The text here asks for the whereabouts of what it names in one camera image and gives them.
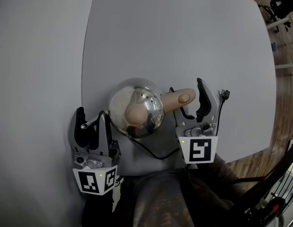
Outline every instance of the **gray wall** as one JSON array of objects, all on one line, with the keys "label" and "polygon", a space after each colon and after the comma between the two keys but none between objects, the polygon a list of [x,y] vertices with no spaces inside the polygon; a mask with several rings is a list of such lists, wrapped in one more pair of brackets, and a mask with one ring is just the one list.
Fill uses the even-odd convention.
[{"label": "gray wall", "polygon": [[77,226],[68,126],[92,0],[0,0],[0,227]]}]

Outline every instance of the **red light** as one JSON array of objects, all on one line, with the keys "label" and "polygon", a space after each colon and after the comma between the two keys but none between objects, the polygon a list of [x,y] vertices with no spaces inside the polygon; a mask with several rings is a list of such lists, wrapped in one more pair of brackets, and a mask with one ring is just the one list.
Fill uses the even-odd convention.
[{"label": "red light", "polygon": [[278,205],[278,204],[275,204],[275,205],[273,206],[273,212],[276,212],[276,211],[278,210],[278,208],[279,208],[279,205]]}]

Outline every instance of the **white tabletop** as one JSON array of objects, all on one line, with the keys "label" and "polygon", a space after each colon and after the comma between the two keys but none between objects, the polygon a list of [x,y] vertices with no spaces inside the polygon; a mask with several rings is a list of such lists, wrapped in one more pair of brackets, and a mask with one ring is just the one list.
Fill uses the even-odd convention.
[{"label": "white tabletop", "polygon": [[[151,79],[168,92],[197,77],[223,106],[217,153],[227,162],[269,146],[275,115],[275,69],[265,23],[253,0],[94,0],[87,28],[82,100],[87,119],[107,110],[110,91],[131,77]],[[189,105],[195,115],[197,99]],[[172,113],[143,143],[158,156],[176,147]],[[113,130],[121,175],[179,167],[179,154],[156,160]]]}]

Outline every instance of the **wooden floor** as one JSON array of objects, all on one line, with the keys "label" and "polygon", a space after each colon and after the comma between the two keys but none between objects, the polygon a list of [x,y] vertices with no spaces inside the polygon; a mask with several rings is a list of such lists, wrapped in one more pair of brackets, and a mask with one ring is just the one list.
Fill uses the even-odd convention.
[{"label": "wooden floor", "polygon": [[[264,5],[270,3],[270,0],[255,1]],[[267,12],[260,10],[267,20]],[[277,34],[273,29],[268,31],[271,43],[275,42],[277,45],[274,52],[275,65],[293,63],[293,29],[286,32],[282,25],[279,30]],[[229,163],[239,177],[266,175],[284,155],[288,140],[293,137],[293,69],[276,70],[276,85],[275,123],[270,146],[254,155]]]}]

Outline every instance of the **cable connector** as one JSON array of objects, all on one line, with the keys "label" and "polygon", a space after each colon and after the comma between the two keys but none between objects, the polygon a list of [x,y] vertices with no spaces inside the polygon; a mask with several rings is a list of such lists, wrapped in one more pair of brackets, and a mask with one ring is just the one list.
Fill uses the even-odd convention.
[{"label": "cable connector", "polygon": [[222,90],[222,92],[220,92],[222,101],[225,102],[227,99],[229,99],[230,97],[230,91],[229,90]]}]

